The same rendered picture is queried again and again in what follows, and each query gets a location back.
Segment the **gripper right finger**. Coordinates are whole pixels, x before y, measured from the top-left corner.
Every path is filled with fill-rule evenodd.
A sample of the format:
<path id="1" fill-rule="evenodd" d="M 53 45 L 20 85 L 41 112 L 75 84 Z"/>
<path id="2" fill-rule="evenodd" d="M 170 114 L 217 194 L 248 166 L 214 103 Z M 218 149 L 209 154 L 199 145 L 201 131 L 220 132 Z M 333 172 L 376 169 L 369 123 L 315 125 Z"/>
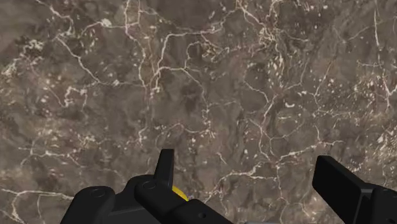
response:
<path id="1" fill-rule="evenodd" d="M 397 224 L 397 191 L 367 183 L 333 157 L 317 157 L 312 186 L 345 224 Z"/>

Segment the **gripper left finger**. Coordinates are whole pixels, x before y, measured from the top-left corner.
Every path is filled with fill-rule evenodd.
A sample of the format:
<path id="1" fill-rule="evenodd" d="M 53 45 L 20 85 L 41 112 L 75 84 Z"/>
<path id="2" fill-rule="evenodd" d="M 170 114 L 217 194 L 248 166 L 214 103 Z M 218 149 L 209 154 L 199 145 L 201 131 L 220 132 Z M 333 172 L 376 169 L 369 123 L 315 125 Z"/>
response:
<path id="1" fill-rule="evenodd" d="M 80 190 L 60 224 L 232 224 L 198 199 L 173 191 L 174 150 L 162 149 L 154 174 L 131 178 L 120 193 L 108 186 Z"/>

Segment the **yellow round object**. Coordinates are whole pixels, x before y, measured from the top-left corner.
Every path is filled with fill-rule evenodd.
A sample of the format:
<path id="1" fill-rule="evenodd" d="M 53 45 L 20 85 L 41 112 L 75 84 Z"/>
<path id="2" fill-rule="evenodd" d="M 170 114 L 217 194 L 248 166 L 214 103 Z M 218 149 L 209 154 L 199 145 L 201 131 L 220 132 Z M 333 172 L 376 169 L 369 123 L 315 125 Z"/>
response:
<path id="1" fill-rule="evenodd" d="M 189 201 L 189 198 L 186 196 L 186 194 L 180 190 L 178 187 L 173 186 L 172 191 L 176 194 L 178 194 L 181 198 L 183 198 L 185 201 Z"/>

